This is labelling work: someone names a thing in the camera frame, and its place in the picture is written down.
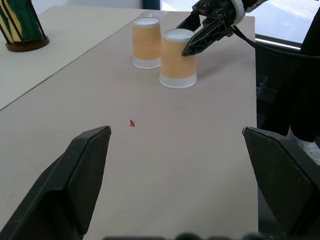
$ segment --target table surface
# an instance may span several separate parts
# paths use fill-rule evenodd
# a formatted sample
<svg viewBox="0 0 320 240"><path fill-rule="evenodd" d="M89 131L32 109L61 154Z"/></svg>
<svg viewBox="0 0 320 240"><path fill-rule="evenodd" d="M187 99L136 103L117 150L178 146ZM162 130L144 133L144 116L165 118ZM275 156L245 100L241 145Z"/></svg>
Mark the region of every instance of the table surface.
<svg viewBox="0 0 320 240"><path fill-rule="evenodd" d="M188 12L169 12L162 32ZM254 38L254 18L239 28ZM239 238L258 230L257 184L243 126L256 126L255 51L236 36L198 56L198 82L159 83L132 64L129 24L0 111L0 228L81 132L110 125L88 234ZM130 120L136 127L130 127Z"/></svg>
<svg viewBox="0 0 320 240"><path fill-rule="evenodd" d="M144 13L143 9L58 6L39 16L48 46L16 53L0 37L0 110Z"/></svg>

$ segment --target red mark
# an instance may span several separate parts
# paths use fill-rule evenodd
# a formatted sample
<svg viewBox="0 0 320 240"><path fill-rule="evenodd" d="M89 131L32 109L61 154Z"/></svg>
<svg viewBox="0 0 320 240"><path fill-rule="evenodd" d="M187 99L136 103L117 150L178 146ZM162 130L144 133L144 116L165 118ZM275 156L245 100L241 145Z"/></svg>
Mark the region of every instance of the red mark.
<svg viewBox="0 0 320 240"><path fill-rule="evenodd" d="M132 120L130 120L130 123L131 123L131 124L130 124L130 127L133 127L133 128L134 128L134 127L136 126L136 124L135 124L135 123L136 123L136 121L132 121Z"/></svg>

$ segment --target robotic arm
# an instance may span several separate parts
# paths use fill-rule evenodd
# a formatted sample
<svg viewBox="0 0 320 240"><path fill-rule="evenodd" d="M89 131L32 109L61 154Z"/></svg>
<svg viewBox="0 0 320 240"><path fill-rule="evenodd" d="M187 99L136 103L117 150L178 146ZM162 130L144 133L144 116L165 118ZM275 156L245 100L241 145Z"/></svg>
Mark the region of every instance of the robotic arm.
<svg viewBox="0 0 320 240"><path fill-rule="evenodd" d="M196 33L185 47L182 55L192 56L203 52L215 41L233 34L232 26L240 23L245 12L251 12L267 0L200 0L192 12L177 28L197 30L201 26L200 15L206 19L203 29Z"/></svg>

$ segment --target black cable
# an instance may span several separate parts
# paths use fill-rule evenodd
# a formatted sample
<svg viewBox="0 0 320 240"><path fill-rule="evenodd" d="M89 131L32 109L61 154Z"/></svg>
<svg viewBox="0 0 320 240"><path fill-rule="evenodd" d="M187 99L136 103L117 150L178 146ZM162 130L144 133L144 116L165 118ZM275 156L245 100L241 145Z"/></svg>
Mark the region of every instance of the black cable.
<svg viewBox="0 0 320 240"><path fill-rule="evenodd" d="M277 56L277 57L294 58L298 60L320 61L320 56L309 56L309 55L290 53L290 52L279 51L279 50L272 49L270 47L263 46L257 42L254 42L248 39L236 26L233 26L232 29L235 35L237 35L239 38L246 41L250 46L252 46L255 49L261 50L267 54Z"/></svg>

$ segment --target orange paper cup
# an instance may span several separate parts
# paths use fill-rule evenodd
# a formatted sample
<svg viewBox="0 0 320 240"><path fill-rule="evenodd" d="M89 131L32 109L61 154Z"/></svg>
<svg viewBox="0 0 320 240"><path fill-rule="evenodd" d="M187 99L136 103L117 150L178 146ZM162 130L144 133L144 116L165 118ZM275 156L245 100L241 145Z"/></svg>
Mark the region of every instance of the orange paper cup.
<svg viewBox="0 0 320 240"><path fill-rule="evenodd" d="M195 35L187 29L172 29L163 36L160 83L171 89L185 89L197 82L197 57L182 56Z"/></svg>
<svg viewBox="0 0 320 240"><path fill-rule="evenodd" d="M160 20L142 17L133 21L133 64L140 69L161 65Z"/></svg>

